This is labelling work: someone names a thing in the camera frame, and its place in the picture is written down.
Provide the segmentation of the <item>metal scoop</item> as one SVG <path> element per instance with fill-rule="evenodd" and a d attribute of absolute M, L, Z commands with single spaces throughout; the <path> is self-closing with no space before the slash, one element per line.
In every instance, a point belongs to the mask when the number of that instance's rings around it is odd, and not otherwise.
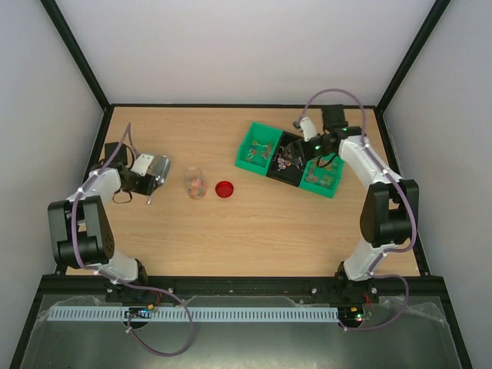
<path fill-rule="evenodd" d="M 171 167 L 171 161 L 166 155 L 155 155 L 149 166 L 148 173 L 151 181 L 148 190 L 147 205 L 151 204 L 154 193 L 164 185 Z"/>

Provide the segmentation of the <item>black bin with swirl lollipops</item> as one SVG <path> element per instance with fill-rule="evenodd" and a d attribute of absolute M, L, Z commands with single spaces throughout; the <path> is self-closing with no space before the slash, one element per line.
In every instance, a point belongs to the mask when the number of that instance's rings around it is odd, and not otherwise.
<path fill-rule="evenodd" d="M 300 136 L 283 131 L 273 152 L 272 159 L 268 165 L 268 178 L 298 187 L 304 175 L 305 162 L 300 158 L 284 154 L 285 148 L 300 139 Z"/>

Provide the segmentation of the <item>clear plastic cup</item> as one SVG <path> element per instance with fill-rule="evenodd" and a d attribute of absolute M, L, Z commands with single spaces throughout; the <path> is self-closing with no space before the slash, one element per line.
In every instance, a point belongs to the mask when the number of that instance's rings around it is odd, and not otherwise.
<path fill-rule="evenodd" d="M 188 196 L 193 200 L 202 199 L 205 196 L 206 187 L 201 169 L 195 166 L 188 167 L 183 177 Z"/>

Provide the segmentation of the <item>green bin with lollipops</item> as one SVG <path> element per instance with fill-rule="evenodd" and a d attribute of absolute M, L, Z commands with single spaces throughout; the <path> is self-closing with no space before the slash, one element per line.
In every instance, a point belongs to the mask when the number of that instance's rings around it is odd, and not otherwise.
<path fill-rule="evenodd" d="M 253 122 L 238 149 L 235 166 L 266 176 L 283 131 Z"/>

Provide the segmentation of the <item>green bin with gummies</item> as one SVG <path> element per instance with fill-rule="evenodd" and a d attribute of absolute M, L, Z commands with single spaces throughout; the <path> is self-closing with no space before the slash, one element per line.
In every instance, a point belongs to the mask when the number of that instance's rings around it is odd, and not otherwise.
<path fill-rule="evenodd" d="M 299 187 L 333 198 L 340 183 L 344 161 L 335 154 L 310 160 L 304 169 Z"/>

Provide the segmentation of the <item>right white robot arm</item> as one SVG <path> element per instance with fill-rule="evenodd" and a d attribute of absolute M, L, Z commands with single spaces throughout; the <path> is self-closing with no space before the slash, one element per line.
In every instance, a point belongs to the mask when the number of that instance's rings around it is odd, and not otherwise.
<path fill-rule="evenodd" d="M 376 276 L 377 266 L 389 254 L 406 253 L 417 241 L 418 184 L 403 179 L 381 159 L 366 137 L 367 116 L 361 113 L 362 126 L 335 125 L 323 134 L 309 117 L 297 120 L 306 159 L 337 155 L 367 190 L 360 216 L 361 240 L 335 274 L 335 291 L 344 301 L 362 292 L 362 283 Z"/>

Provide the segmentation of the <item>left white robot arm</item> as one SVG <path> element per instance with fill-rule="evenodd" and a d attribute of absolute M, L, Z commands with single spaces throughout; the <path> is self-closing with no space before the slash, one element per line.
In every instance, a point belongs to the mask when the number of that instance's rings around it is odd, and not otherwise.
<path fill-rule="evenodd" d="M 105 157 L 91 167 L 81 187 L 48 206 L 56 264 L 91 271 L 113 284 L 147 284 L 143 264 L 117 250 L 105 204 L 122 193 L 130 199 L 135 194 L 145 196 L 150 204 L 169 169 L 166 155 L 137 154 L 125 144 L 106 144 Z"/>

